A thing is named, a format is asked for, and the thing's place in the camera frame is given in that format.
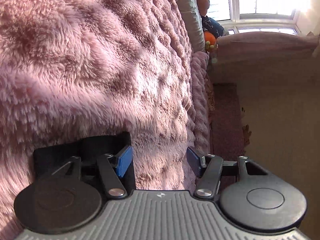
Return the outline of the grey white pillow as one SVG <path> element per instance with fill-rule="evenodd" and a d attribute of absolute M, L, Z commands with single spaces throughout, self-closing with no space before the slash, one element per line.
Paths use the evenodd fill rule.
<path fill-rule="evenodd" d="M 193 52 L 205 51 L 202 17 L 210 7 L 209 0 L 176 0 Z"/>

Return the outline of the orange plush toy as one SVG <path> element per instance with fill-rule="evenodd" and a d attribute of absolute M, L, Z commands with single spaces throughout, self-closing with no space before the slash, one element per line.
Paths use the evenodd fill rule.
<path fill-rule="evenodd" d="M 209 31 L 204 31 L 205 49 L 207 52 L 212 53 L 216 47 L 216 38 Z"/>

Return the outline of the white window frame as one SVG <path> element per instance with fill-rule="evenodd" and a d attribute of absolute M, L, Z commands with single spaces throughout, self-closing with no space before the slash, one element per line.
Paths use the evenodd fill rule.
<path fill-rule="evenodd" d="M 271 31 L 297 35 L 298 0 L 209 0 L 207 16 L 231 34 Z"/>

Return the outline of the black pants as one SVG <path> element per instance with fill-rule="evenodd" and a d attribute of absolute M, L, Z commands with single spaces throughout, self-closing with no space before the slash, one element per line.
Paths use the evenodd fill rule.
<path fill-rule="evenodd" d="M 103 182 L 98 177 L 96 159 L 104 154 L 115 156 L 123 149 L 133 153 L 129 132 L 87 137 L 68 144 L 38 148 L 33 152 L 35 178 L 40 178 L 49 170 L 60 167 L 67 159 L 76 156 L 81 158 L 81 180 L 102 191 Z"/>

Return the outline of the navy patterned cloth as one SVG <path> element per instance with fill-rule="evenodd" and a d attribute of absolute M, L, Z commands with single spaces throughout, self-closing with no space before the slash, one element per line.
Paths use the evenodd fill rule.
<path fill-rule="evenodd" d="M 202 16 L 203 31 L 208 31 L 214 35 L 215 38 L 229 35 L 229 32 L 216 20 L 208 16 Z"/>

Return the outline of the pink fluffy blanket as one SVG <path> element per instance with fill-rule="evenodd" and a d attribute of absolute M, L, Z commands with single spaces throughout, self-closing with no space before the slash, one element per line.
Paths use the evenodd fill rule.
<path fill-rule="evenodd" d="M 1 239 L 21 231 L 37 148 L 127 131 L 140 189 L 193 190 L 205 64 L 175 0 L 1 0 Z"/>

